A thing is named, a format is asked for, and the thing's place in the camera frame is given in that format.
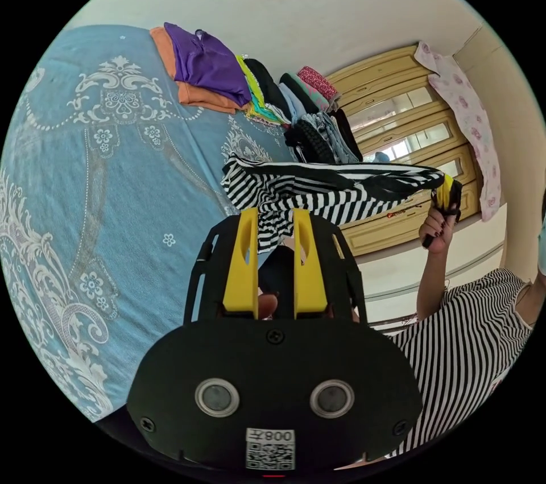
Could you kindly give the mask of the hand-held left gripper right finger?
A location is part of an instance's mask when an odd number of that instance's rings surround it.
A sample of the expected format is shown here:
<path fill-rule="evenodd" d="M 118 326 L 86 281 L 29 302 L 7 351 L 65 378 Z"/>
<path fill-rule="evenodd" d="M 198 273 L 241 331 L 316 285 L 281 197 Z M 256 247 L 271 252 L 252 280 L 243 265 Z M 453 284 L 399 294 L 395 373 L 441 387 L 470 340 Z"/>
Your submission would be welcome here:
<path fill-rule="evenodd" d="M 324 313 L 328 302 L 313 232 L 311 215 L 304 209 L 293 211 L 294 241 L 294 318 Z"/>

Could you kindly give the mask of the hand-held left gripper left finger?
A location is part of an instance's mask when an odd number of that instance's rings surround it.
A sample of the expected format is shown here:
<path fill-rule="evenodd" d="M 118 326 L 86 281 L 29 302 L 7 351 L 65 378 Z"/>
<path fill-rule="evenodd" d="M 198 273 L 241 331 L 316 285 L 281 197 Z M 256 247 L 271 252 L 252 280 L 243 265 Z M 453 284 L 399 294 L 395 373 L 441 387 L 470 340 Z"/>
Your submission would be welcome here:
<path fill-rule="evenodd" d="M 223 298 L 227 313 L 258 318 L 258 210 L 241 212 Z"/>

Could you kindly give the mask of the person's right hand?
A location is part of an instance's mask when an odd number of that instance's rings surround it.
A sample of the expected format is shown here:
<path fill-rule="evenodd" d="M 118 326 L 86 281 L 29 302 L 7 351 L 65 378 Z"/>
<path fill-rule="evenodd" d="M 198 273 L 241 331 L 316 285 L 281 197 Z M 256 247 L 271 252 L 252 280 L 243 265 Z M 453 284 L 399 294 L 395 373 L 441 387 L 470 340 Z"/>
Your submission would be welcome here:
<path fill-rule="evenodd" d="M 456 215 L 443 213 L 432 205 L 419 229 L 421 246 L 434 255 L 445 255 L 452 240 Z"/>

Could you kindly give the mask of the person's left hand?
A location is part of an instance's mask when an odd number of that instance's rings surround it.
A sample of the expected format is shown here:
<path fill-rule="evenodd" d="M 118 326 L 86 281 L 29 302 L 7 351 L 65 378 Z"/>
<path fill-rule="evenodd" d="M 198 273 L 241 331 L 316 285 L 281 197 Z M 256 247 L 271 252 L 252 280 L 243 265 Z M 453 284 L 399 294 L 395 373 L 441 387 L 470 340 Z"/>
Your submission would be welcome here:
<path fill-rule="evenodd" d="M 258 293 L 258 319 L 272 320 L 278 308 L 278 292 L 259 292 Z"/>

